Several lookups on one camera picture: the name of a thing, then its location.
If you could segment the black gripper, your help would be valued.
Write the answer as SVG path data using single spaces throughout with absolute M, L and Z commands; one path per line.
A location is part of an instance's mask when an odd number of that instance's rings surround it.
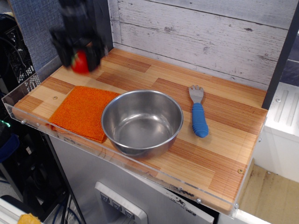
M 64 27 L 52 28 L 50 34 L 62 65 L 70 67 L 75 51 L 85 49 L 88 70 L 94 71 L 108 53 L 101 36 L 93 27 L 87 7 L 60 7 L 59 11 Z

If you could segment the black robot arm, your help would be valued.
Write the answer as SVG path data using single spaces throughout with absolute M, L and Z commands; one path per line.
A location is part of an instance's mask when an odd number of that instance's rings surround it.
M 108 54 L 103 38 L 90 19 L 86 0 L 60 0 L 64 29 L 51 29 L 51 41 L 63 66 L 87 75 Z

